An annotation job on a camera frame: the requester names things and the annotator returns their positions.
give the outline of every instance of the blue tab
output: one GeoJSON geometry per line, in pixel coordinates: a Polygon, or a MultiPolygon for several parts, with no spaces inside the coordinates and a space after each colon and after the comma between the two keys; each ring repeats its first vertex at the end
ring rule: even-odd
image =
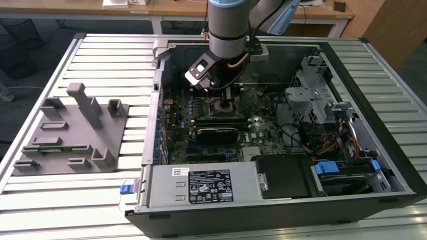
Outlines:
{"type": "Polygon", "coordinates": [[[319,164],[314,165],[314,169],[315,169],[315,172],[318,173],[318,175],[323,174],[323,169],[319,164]]]}
{"type": "Polygon", "coordinates": [[[121,195],[133,194],[133,184],[121,185],[120,186],[120,194],[121,195]]]}
{"type": "Polygon", "coordinates": [[[338,174],[340,172],[335,161],[320,161],[315,166],[315,172],[319,174],[338,174]]]}
{"type": "Polygon", "coordinates": [[[372,167],[374,167],[375,172],[379,171],[379,170],[382,170],[382,166],[380,166],[380,164],[379,164],[379,161],[372,160],[372,161],[371,161],[371,164],[372,164],[372,167]]]}
{"type": "Polygon", "coordinates": [[[230,160],[234,156],[234,153],[232,152],[227,152],[226,153],[226,160],[230,160]]]}

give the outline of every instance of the power supply label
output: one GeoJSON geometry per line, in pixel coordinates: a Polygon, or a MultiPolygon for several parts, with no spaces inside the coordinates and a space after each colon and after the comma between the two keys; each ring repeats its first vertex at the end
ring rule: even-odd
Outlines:
{"type": "Polygon", "coordinates": [[[214,204],[234,201],[230,170],[188,172],[188,201],[191,204],[214,204]]]}

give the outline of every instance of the red wire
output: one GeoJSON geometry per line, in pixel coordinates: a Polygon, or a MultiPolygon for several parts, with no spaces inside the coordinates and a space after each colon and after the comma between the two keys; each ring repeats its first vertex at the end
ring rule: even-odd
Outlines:
{"type": "Polygon", "coordinates": [[[358,141],[356,141],[355,138],[351,138],[351,141],[352,141],[352,143],[354,143],[355,156],[356,156],[356,158],[359,159],[359,158],[360,158],[360,155],[359,155],[359,143],[358,143],[358,141]]]}
{"type": "Polygon", "coordinates": [[[324,136],[324,143],[323,143],[323,148],[326,147],[326,145],[327,145],[327,140],[328,140],[328,136],[331,136],[331,135],[335,135],[335,134],[339,134],[338,132],[330,132],[326,136],[324,136]]]}

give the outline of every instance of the metal bracket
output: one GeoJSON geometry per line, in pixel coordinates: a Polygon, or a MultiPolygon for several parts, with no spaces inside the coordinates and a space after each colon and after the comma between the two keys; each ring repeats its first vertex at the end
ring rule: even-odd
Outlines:
{"type": "Polygon", "coordinates": [[[286,89],[287,98],[294,102],[310,102],[314,99],[320,99],[318,94],[307,87],[290,87],[286,89]]]}
{"type": "Polygon", "coordinates": [[[259,44],[260,51],[258,51],[256,54],[251,53],[251,63],[259,62],[259,63],[267,63],[268,61],[268,48],[267,45],[260,43],[259,44]]]}
{"type": "Polygon", "coordinates": [[[155,60],[164,58],[169,51],[168,51],[168,44],[167,40],[155,40],[152,44],[152,56],[155,60]]]}
{"type": "Polygon", "coordinates": [[[258,182],[259,182],[259,189],[262,192],[268,191],[268,183],[267,183],[267,178],[264,173],[258,174],[258,182]]]}
{"type": "Polygon", "coordinates": [[[352,107],[352,105],[350,104],[350,102],[338,102],[338,103],[330,104],[330,109],[332,111],[346,111],[351,107],[352,107]]]}

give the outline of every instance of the slotted metal surface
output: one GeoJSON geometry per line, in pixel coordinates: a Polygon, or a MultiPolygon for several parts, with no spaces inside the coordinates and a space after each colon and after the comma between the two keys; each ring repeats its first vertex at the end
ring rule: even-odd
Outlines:
{"type": "MultiPolygon", "coordinates": [[[[0,239],[120,239],[143,240],[144,234],[124,218],[124,209],[136,204],[132,195],[119,195],[125,180],[140,176],[145,127],[148,123],[151,86],[156,70],[151,63],[156,39],[198,40],[198,36],[88,34],[75,40],[41,93],[60,97],[64,104],[76,104],[67,97],[72,82],[87,86],[87,95],[105,104],[111,98],[129,104],[117,172],[11,176],[8,163],[19,159],[20,145],[29,141],[40,120],[35,110],[0,165],[0,239]]],[[[278,41],[276,37],[263,37],[278,41]]],[[[355,82],[386,123],[423,179],[427,180],[427,113],[414,93],[395,76],[374,50],[358,39],[283,38],[284,41],[328,41],[355,82]]],[[[332,80],[344,96],[338,81],[332,80]]],[[[227,233],[185,239],[426,239],[427,201],[400,209],[386,210],[351,224],[307,226],[275,230],[227,233]]]]}

